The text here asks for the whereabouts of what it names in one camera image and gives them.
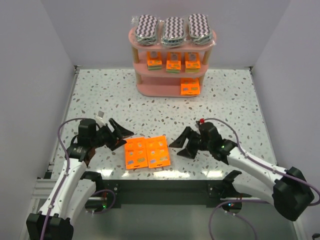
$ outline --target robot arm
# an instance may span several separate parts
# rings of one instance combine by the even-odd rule
[[[77,143],[73,139],[67,148],[68,160],[64,161],[51,194],[39,212],[31,213],[27,218],[26,225],[31,240],[71,240],[73,224],[85,203],[94,192],[104,189],[101,174],[86,171],[96,148],[107,146],[113,151],[124,145],[124,139],[134,133],[111,118],[109,122],[114,128],[112,132],[103,122],[103,115],[100,111],[95,120],[85,118],[80,121]]]
[[[290,175],[306,181],[297,168],[292,167],[287,170],[244,151],[238,143],[223,139],[211,122],[199,121],[197,126],[200,134],[186,127],[182,134],[169,145],[172,148],[182,148],[188,139],[186,147],[177,155],[194,159],[198,151],[209,151],[216,160],[240,170],[232,171],[224,179],[235,191],[240,194],[249,194],[274,205],[282,216],[291,221],[297,220],[314,200],[310,187],[282,175]],[[240,180],[241,171],[251,176],[249,181]]]

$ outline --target gray floor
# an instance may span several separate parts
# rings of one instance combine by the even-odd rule
[[[205,206],[123,205],[106,214],[82,212],[74,240],[210,240]],[[292,222],[271,205],[247,203],[240,214],[256,228],[259,240],[297,240]],[[250,227],[219,210],[213,216],[215,240],[253,240]]]

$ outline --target shelf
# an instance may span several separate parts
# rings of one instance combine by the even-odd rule
[[[161,39],[162,28],[163,28],[163,23],[159,23],[159,28],[158,28],[159,42]],[[174,47],[174,48],[164,47],[161,44],[152,45],[152,46],[142,46],[142,45],[139,45],[138,43],[136,43],[135,30],[136,30],[136,27],[133,27],[130,30],[128,37],[129,37],[129,41],[130,41],[131,45],[135,49],[138,49],[138,50],[157,51],[157,52],[205,52],[205,51],[210,50],[214,46],[213,43],[210,43],[207,45],[201,45],[201,46],[197,46],[192,43],[186,43],[183,46]],[[212,34],[213,34],[214,41],[217,41],[217,35],[216,35],[215,31],[212,30]]]
[[[133,62],[134,70],[140,74],[141,76],[146,77],[154,77],[154,78],[198,78],[200,76],[203,76],[206,71],[208,70],[208,65],[201,64],[201,68],[199,72],[185,72],[186,66],[185,66],[185,58],[182,57],[181,60],[181,71],[180,73],[171,73],[166,72],[166,57],[167,55],[165,53],[162,53],[162,69],[159,70],[148,70],[147,66],[147,53],[146,52],[140,52],[139,53],[139,63]]]
[[[141,76],[142,83],[137,84],[138,91],[148,97],[179,97],[192,98],[198,95],[184,96],[180,95],[181,85],[180,79],[176,77],[149,77]]]

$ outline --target table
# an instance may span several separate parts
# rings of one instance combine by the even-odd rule
[[[105,119],[114,118],[133,131],[135,137],[165,135],[168,144],[185,127],[194,128],[195,120],[219,118],[238,131],[245,149],[269,163],[277,163],[248,69],[209,69],[203,91],[193,98],[143,96],[136,89],[133,69],[81,69],[66,119],[93,118],[98,111],[105,112]],[[77,134],[78,124],[65,126],[65,143]],[[223,137],[235,141],[227,127],[215,124]],[[174,148],[169,148],[169,153],[170,166],[126,170],[123,147],[115,151],[102,147],[96,150],[88,170],[100,172],[104,180],[222,180],[236,169],[216,161],[208,152],[199,152],[195,160],[177,156]],[[59,146],[52,179],[58,178],[63,161]],[[248,175],[244,173],[239,178],[247,181]]]

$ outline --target shelf base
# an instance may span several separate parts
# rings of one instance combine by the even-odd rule
[[[193,98],[198,95],[181,95],[180,78],[141,76],[142,83],[137,84],[138,91],[147,97]]]

